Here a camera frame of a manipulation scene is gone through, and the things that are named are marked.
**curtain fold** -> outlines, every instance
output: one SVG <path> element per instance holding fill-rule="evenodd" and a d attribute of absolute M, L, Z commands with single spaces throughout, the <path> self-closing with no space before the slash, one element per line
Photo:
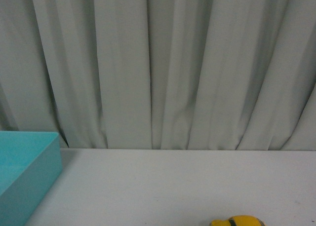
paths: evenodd
<path fill-rule="evenodd" d="M 0 0 L 0 129 L 316 150 L 315 1 Z"/>

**tabletop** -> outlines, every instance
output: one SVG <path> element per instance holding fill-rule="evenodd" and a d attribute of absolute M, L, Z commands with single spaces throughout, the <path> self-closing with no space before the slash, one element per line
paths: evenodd
<path fill-rule="evenodd" d="M 61 149 L 27 226 L 316 226 L 316 151 Z"/>

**curtain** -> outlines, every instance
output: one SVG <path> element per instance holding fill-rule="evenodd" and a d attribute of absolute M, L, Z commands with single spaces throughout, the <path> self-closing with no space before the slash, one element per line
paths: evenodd
<path fill-rule="evenodd" d="M 0 129 L 62 147 L 316 150 L 316 0 L 0 0 Z"/>

